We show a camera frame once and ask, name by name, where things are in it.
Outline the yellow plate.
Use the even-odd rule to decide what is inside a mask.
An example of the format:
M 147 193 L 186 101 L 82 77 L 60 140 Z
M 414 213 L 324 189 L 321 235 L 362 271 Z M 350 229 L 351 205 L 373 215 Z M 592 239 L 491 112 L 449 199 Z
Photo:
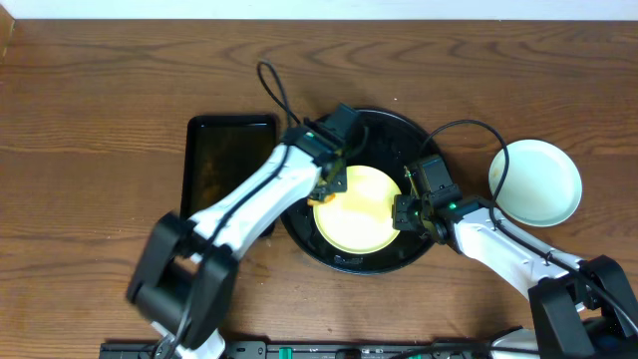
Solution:
M 380 170 L 347 167 L 347 190 L 324 203 L 313 204 L 320 234 L 335 248 L 351 254 L 369 254 L 388 246 L 399 234 L 393 228 L 392 206 L 401 194 L 396 183 Z

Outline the pale green plate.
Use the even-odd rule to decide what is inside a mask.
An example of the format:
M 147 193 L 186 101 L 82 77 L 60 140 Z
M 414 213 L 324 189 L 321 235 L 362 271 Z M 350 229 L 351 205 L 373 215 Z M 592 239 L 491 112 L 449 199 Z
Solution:
M 549 227 L 567 221 L 578 209 L 582 180 L 574 161 L 560 148 L 541 140 L 520 140 L 492 160 L 488 184 L 504 184 L 496 203 L 514 220 Z

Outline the green and yellow sponge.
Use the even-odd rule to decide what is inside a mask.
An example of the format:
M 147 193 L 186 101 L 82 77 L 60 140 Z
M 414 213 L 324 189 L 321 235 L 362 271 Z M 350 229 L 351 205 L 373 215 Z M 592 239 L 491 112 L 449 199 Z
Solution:
M 325 204 L 330 202 L 331 200 L 333 200 L 335 198 L 336 194 L 335 193 L 330 193 L 330 194 L 312 194 L 307 198 L 307 204 L 309 206 L 315 206 L 315 205 L 320 205 L 320 204 Z

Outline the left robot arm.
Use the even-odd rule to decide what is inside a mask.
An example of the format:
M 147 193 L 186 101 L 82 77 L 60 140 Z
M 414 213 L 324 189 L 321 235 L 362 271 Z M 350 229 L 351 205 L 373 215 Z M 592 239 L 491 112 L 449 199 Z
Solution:
M 212 338 L 228 311 L 239 261 L 290 205 L 331 192 L 351 137 L 334 127 L 290 129 L 227 197 L 188 219 L 169 212 L 155 224 L 127 299 L 163 330 L 156 356 L 220 356 L 223 343 Z

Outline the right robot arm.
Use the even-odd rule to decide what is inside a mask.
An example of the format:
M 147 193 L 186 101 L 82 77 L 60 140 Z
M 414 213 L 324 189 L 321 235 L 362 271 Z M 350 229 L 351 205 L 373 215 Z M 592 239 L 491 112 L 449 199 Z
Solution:
M 637 297 L 618 262 L 563 252 L 509 222 L 481 197 L 397 195 L 393 226 L 446 244 L 521 293 L 533 327 L 489 340 L 484 358 L 634 358 Z

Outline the black round tray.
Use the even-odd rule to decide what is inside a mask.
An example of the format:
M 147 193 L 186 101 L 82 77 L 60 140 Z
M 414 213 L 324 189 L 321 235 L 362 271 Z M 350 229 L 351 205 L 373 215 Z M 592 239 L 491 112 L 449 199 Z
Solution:
M 401 193 L 410 192 L 404 166 L 414 162 L 428 133 L 417 123 L 393 112 L 362 108 L 361 120 L 369 129 L 366 148 L 348 161 L 349 165 L 375 168 L 388 175 Z M 281 221 L 295 243 L 310 257 L 335 270 L 374 275 L 403 268 L 433 247 L 426 235 L 402 231 L 385 248 L 369 254 L 351 254 L 336 248 L 320 233 L 313 210 L 304 199 L 281 215 Z

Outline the black rectangular tray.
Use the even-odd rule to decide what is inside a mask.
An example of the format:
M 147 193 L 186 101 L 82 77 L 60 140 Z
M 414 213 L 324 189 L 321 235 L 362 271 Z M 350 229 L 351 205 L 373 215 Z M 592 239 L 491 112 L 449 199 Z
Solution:
M 252 176 L 277 145 L 271 114 L 200 115 L 187 124 L 179 215 L 183 219 L 226 197 Z

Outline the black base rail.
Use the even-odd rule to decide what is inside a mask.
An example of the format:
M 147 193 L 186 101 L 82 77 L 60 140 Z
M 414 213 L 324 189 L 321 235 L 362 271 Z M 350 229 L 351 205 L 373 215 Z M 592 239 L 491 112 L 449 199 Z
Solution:
M 419 345 L 382 344 L 267 344 L 261 341 L 228 342 L 222 359 L 388 359 L 404 352 L 425 349 Z M 103 343 L 99 359 L 147 359 L 154 354 L 152 343 Z

